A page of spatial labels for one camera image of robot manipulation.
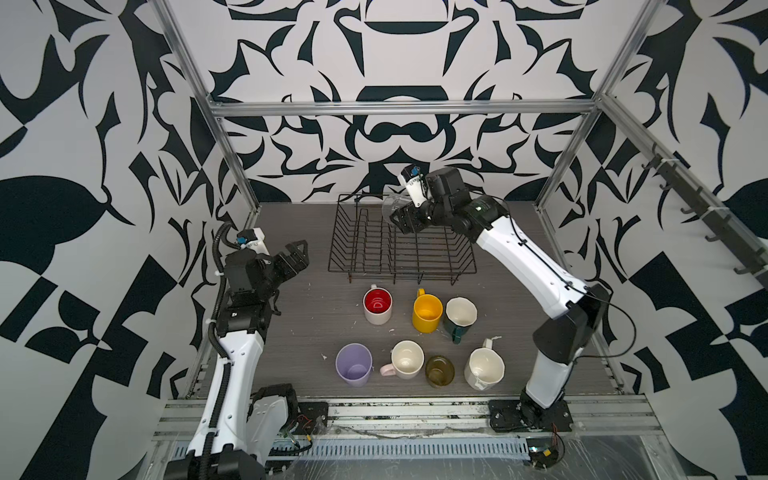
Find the clear glass tumbler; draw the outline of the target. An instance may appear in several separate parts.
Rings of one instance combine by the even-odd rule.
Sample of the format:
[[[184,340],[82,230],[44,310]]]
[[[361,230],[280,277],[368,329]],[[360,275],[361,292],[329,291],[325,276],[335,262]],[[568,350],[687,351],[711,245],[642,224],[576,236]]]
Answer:
[[[390,220],[392,215],[403,207],[407,207],[412,203],[411,198],[407,194],[393,193],[383,198],[382,203],[382,216]]]

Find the dark green mug white inside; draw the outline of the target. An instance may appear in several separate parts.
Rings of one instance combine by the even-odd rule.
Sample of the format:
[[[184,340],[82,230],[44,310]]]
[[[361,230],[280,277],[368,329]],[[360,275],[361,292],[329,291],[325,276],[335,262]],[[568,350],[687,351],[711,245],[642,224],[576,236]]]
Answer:
[[[464,297],[455,297],[445,306],[443,328],[450,336],[452,343],[459,344],[477,318],[477,307],[472,301]]]

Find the lavender plastic cup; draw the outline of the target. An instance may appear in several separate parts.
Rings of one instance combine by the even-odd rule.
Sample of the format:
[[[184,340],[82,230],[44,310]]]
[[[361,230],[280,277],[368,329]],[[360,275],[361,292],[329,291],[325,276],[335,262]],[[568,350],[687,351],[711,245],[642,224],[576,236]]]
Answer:
[[[362,387],[373,371],[373,357],[363,344],[350,343],[343,346],[335,359],[337,375],[352,387]]]

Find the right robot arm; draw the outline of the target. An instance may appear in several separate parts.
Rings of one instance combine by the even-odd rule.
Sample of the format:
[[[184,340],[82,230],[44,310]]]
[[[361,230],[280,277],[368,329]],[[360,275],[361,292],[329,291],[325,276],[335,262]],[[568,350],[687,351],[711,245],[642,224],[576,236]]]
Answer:
[[[607,290],[571,275],[524,233],[504,200],[473,195],[458,169],[408,165],[399,183],[404,191],[386,217],[402,233],[450,228],[498,260],[542,307],[547,319],[533,334],[537,357],[521,401],[536,414],[551,409],[605,316]]]

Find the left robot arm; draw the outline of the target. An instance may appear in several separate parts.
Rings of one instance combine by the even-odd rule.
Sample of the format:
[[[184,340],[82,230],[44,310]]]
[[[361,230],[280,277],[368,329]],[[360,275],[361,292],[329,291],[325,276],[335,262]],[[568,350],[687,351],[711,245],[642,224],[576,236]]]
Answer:
[[[291,384],[253,388],[279,288],[309,266],[308,244],[291,242],[272,255],[254,236],[240,235],[238,250],[212,248],[221,278],[207,340],[215,371],[198,427],[182,458],[167,464],[167,479],[264,479],[279,433],[298,416]]]

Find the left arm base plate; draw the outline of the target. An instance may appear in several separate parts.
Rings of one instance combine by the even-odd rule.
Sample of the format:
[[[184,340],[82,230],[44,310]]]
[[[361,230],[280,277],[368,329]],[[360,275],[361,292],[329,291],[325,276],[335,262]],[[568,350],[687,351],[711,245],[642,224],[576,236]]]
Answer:
[[[329,403],[325,401],[299,402],[289,413],[285,433],[295,436],[312,436],[322,433],[328,424]]]

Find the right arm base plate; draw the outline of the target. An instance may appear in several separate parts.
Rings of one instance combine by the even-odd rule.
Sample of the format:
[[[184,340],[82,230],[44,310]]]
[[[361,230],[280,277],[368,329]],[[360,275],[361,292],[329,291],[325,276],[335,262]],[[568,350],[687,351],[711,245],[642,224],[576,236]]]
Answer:
[[[542,409],[532,400],[490,400],[489,425],[497,433],[571,432],[572,415],[565,400]]]

